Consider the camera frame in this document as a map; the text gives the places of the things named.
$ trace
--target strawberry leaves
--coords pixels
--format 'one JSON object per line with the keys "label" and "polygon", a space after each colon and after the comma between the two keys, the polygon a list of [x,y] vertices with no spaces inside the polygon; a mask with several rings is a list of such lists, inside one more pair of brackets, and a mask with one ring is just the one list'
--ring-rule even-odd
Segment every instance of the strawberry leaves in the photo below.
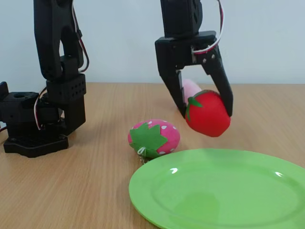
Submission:
{"label": "strawberry leaves", "polygon": [[198,102],[196,100],[196,96],[188,98],[188,102],[189,102],[189,104],[187,105],[187,108],[186,108],[186,115],[187,115],[187,119],[190,121],[190,106],[191,105],[197,106],[197,107],[203,107],[203,106],[201,105],[200,102]]}
{"label": "strawberry leaves", "polygon": [[148,123],[143,123],[137,129],[130,130],[130,136],[132,138],[130,146],[136,151],[145,147],[141,156],[150,158],[161,156],[157,150],[168,141],[166,137],[161,135],[160,125],[149,128]]}

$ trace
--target white wall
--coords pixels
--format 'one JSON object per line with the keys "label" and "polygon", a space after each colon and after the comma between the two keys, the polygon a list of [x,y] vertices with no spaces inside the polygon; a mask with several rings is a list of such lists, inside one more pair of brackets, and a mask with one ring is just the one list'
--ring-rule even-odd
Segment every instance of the white wall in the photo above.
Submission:
{"label": "white wall", "polygon": [[[218,32],[217,2],[202,3],[202,30]],[[14,91],[44,86],[32,5],[15,0],[0,7],[0,80]],[[305,83],[305,1],[223,0],[223,5],[220,48],[232,83]],[[75,0],[75,9],[91,58],[88,81],[161,82],[154,51],[154,41],[163,36],[160,0]],[[210,82],[200,67],[183,75]]]}

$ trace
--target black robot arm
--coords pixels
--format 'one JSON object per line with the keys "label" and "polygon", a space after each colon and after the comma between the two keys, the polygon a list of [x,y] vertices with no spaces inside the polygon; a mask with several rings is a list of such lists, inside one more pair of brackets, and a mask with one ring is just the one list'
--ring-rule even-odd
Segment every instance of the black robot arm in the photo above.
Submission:
{"label": "black robot arm", "polygon": [[[219,4],[220,13],[223,14],[220,1]],[[186,103],[181,70],[185,66],[201,65],[214,81],[228,115],[232,116],[233,93],[218,44],[215,45],[216,32],[199,32],[203,20],[200,0],[161,0],[161,6],[165,36],[155,42],[158,69],[179,111],[185,117]],[[202,53],[194,52],[200,49],[209,50]]]}
{"label": "black robot arm", "polygon": [[34,30],[41,73],[47,80],[58,80],[64,76],[59,53],[60,41],[64,57],[72,57],[78,68],[84,64],[79,40],[81,31],[74,24],[73,0],[34,0]]}
{"label": "black robot arm", "polygon": [[73,0],[34,0],[34,28],[47,92],[9,93],[7,84],[0,84],[0,121],[9,134],[4,150],[27,157],[68,148],[67,136],[86,120],[86,81],[79,72],[84,47]]}

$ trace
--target wooden table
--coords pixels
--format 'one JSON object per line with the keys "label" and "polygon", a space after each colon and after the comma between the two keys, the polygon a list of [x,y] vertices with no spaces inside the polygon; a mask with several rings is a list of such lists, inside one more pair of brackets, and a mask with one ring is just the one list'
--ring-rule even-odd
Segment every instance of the wooden table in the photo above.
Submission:
{"label": "wooden table", "polygon": [[[230,129],[208,138],[188,128],[163,84],[88,84],[87,122],[70,136],[70,149],[28,159],[0,148],[0,227],[154,229],[128,194],[141,164],[127,134],[150,118],[177,126],[178,150],[251,150],[305,167],[305,85],[234,85],[233,91]],[[6,137],[1,133],[0,143]]]}

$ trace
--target strawberry toy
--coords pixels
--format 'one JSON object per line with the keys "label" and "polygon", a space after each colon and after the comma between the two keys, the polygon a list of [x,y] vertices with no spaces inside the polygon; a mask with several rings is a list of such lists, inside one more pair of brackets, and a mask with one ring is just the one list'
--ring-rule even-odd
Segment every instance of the strawberry toy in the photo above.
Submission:
{"label": "strawberry toy", "polygon": [[211,90],[188,98],[185,119],[191,129],[210,137],[219,137],[231,123],[220,95]]}
{"label": "strawberry toy", "polygon": [[129,131],[128,142],[144,158],[155,159],[170,154],[178,146],[177,128],[163,120],[151,119],[136,124]]}

